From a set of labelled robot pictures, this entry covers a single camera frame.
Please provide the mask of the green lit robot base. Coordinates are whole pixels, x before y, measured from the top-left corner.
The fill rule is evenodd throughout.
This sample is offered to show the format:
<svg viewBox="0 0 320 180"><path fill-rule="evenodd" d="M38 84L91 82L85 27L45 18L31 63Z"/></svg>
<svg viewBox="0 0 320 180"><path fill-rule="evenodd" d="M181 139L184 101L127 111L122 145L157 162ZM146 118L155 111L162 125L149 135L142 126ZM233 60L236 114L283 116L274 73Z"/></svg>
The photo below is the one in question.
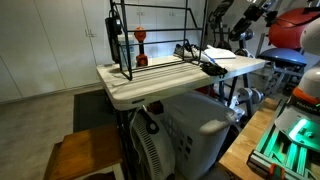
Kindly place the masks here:
<svg viewBox="0 0 320 180"><path fill-rule="evenodd" d="M319 180L320 68L281 100L247 165L267 180Z"/></svg>

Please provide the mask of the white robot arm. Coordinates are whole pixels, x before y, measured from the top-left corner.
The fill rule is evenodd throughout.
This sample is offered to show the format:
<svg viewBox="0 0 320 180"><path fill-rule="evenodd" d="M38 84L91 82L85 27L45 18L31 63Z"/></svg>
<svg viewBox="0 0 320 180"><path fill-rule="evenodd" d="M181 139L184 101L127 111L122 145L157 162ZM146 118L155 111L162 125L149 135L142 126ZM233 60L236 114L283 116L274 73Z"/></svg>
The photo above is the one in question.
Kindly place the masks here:
<svg viewBox="0 0 320 180"><path fill-rule="evenodd" d="M300 36L300 45L306 52L320 55L320 18L305 27Z"/></svg>

